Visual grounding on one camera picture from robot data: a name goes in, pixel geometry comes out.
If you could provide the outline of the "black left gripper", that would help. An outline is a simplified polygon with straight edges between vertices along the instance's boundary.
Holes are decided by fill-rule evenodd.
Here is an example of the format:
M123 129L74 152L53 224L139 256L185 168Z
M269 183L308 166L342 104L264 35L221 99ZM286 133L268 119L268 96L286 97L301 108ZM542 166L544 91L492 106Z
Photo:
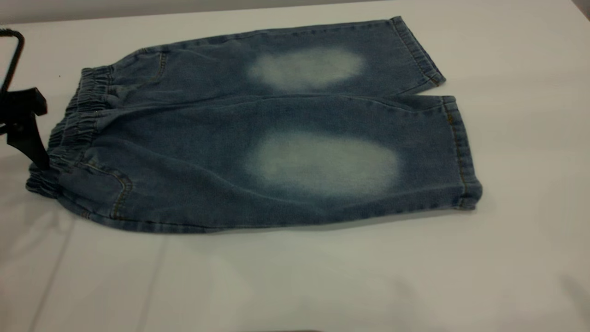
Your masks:
M34 115L17 118L15 105ZM38 88L1 93L0 134L7 134L7 144L27 156L41 170L50 169L50 158L41 141L36 116L46 114L47 101Z

